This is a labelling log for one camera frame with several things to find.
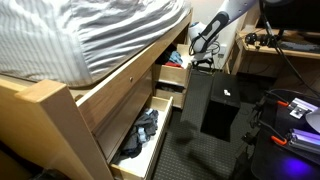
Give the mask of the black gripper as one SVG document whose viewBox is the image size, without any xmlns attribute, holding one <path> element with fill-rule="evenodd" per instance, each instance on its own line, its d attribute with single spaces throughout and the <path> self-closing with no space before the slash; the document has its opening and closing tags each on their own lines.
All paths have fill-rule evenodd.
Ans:
<svg viewBox="0 0 320 180">
<path fill-rule="evenodd" d="M 197 60 L 196 68 L 199 68 L 202 64 L 207 64 L 208 68 L 212 69 L 212 65 L 214 64 L 214 60 L 213 60 L 213 58 L 206 58 L 206 59 Z"/>
</svg>

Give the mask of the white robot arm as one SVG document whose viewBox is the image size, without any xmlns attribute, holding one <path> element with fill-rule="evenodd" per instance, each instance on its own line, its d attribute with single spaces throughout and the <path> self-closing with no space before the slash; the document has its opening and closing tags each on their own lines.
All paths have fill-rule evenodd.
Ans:
<svg viewBox="0 0 320 180">
<path fill-rule="evenodd" d="M 250 10 L 257 0 L 224 0 L 213 19 L 207 24 L 193 22 L 188 27 L 188 36 L 191 41 L 189 56 L 193 67 L 206 63 L 214 63 L 214 55 L 221 48 L 217 44 L 219 32 Z"/>
</svg>

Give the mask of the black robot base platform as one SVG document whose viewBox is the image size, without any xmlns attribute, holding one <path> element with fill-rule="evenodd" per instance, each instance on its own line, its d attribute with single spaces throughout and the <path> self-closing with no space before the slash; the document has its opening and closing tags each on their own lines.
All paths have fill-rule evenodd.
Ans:
<svg viewBox="0 0 320 180">
<path fill-rule="evenodd" d="M 307 122 L 320 100 L 273 89 L 253 108 L 229 180 L 320 180 L 319 133 Z"/>
</svg>

